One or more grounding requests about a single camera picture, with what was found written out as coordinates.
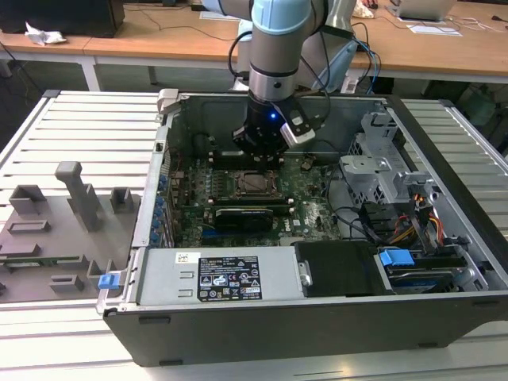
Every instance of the red wire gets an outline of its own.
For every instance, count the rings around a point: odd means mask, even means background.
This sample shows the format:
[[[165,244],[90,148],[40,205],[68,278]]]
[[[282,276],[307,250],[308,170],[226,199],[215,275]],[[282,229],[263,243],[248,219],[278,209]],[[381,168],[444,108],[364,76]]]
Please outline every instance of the red wire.
[[[402,221],[403,218],[405,219],[405,218],[407,218],[407,216],[406,215],[400,216],[398,218],[397,222],[395,222],[395,233],[394,234],[397,234],[397,232],[398,232],[398,224],[400,223],[400,221]]]

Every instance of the barcode sticker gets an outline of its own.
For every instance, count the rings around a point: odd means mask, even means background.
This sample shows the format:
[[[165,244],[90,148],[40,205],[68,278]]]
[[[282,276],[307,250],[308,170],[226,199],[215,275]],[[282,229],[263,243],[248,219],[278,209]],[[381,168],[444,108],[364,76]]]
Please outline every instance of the barcode sticker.
[[[175,257],[176,264],[196,264],[201,258],[200,252],[177,252]]]

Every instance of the laptop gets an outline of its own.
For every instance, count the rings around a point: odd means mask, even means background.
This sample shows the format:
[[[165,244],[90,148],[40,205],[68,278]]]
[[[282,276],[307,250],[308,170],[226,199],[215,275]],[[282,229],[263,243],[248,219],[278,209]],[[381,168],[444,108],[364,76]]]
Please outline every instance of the laptop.
[[[457,0],[401,0],[399,6],[387,6],[396,17],[425,21],[443,21]]]

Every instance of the yellow wire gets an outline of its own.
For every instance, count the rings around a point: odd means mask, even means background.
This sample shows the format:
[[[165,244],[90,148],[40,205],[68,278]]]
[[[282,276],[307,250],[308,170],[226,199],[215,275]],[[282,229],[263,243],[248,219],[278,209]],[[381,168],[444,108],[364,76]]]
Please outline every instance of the yellow wire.
[[[400,236],[396,237],[392,242],[390,242],[391,244],[394,244],[395,242],[399,242],[401,240],[403,240],[404,238],[406,238],[407,236],[409,236],[411,233],[414,232],[414,227],[411,226],[407,231],[405,231],[403,234],[401,234]]]

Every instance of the black plastic cover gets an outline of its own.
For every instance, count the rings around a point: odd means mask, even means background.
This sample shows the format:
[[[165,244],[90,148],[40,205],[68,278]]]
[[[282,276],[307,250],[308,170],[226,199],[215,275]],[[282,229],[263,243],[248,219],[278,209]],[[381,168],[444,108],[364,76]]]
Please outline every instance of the black plastic cover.
[[[312,286],[307,297],[372,296],[387,293],[374,261],[376,248],[366,241],[317,241],[294,244],[299,262],[307,262]]]

